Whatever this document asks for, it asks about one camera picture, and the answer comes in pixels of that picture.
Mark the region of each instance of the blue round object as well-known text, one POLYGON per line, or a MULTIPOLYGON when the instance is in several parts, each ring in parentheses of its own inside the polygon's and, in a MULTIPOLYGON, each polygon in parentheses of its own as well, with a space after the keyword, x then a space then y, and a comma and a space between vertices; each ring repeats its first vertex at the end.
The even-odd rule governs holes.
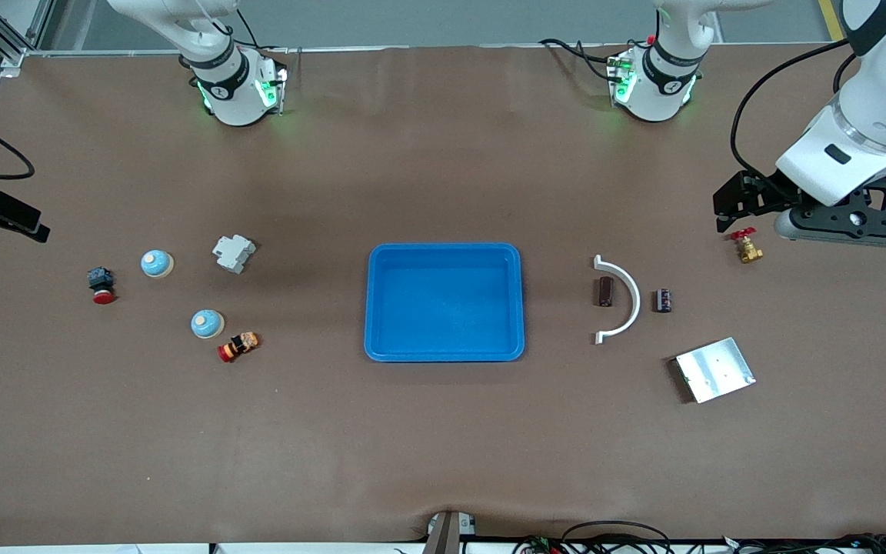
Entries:
POLYGON ((173 270, 173 256, 162 250, 150 250, 142 255, 142 261, 138 265, 142 267, 143 273, 159 279, 166 277, 173 270))
POLYGON ((225 330, 225 319, 214 309, 201 309, 190 319, 190 330, 200 338, 216 337, 225 330))

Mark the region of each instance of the white curved handle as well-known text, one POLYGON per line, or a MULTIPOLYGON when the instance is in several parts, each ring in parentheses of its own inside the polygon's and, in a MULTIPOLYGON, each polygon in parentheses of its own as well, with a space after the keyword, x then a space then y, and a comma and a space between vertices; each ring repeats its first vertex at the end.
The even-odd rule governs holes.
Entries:
POLYGON ((604 262, 604 259, 601 258, 601 255, 594 256, 594 269, 597 269, 598 271, 606 271, 607 273, 611 273, 612 275, 617 276, 618 279, 620 279, 622 283, 625 284, 625 286, 628 288, 628 291, 631 293, 631 315, 628 317, 627 322, 625 322, 617 329, 597 332, 595 343, 604 344, 604 339, 606 337, 625 332, 625 330, 631 326, 631 323, 634 323, 634 320, 638 318, 638 312, 641 311, 641 293, 638 292, 638 285, 634 282, 634 278, 631 277, 630 273, 621 269, 620 266, 604 262))

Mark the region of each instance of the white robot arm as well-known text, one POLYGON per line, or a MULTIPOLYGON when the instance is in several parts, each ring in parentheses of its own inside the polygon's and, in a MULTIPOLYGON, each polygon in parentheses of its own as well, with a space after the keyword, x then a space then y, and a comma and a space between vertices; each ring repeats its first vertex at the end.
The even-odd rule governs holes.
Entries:
POLYGON ((217 18, 238 9, 239 0, 108 0, 158 32, 180 50, 197 76, 204 105, 222 123, 242 126, 267 113, 281 113, 285 67, 253 48, 236 45, 217 18))
POLYGON ((658 35, 611 60, 611 97, 646 122, 664 122, 689 101, 696 70, 716 36, 716 12, 750 10, 773 0, 653 0, 658 35))
POLYGON ((774 230, 787 239, 886 246, 886 0, 843 0, 840 14, 858 73, 778 158, 777 172, 739 172, 714 194, 719 232, 777 211, 774 230))

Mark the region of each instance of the red round base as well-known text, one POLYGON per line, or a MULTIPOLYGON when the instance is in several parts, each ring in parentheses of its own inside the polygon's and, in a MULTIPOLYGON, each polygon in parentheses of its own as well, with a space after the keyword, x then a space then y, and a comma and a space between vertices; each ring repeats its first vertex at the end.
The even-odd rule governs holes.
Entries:
POLYGON ((111 304, 115 302, 115 295, 109 291, 98 291, 95 293, 95 304, 111 304))
POLYGON ((228 354, 228 345, 222 345, 218 347, 218 357, 221 358, 222 362, 230 362, 234 358, 231 357, 231 354, 228 354))

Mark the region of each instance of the white plastic piece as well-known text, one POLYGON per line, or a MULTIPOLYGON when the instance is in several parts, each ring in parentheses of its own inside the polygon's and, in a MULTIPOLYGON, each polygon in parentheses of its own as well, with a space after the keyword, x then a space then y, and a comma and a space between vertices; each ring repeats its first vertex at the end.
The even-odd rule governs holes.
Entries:
POLYGON ((214 255, 218 256, 218 265, 231 273, 241 273, 245 268, 244 263, 255 252, 255 245, 242 235, 232 238, 222 236, 218 245, 214 247, 214 255))
POLYGON ((631 277, 630 273, 621 269, 620 266, 604 262, 604 259, 601 258, 601 255, 594 256, 594 269, 597 269, 598 271, 606 271, 607 273, 615 275, 616 277, 618 277, 618 279, 622 281, 622 283, 625 284, 625 286, 628 288, 628 291, 631 293, 631 315, 629 316, 627 322, 625 322, 617 329, 597 332, 595 343, 604 344, 604 339, 606 337, 625 332, 625 330, 627 330, 628 327, 631 326, 631 323, 634 323, 634 320, 638 318, 638 312, 641 311, 641 293, 638 292, 638 285, 634 282, 634 278, 631 277))

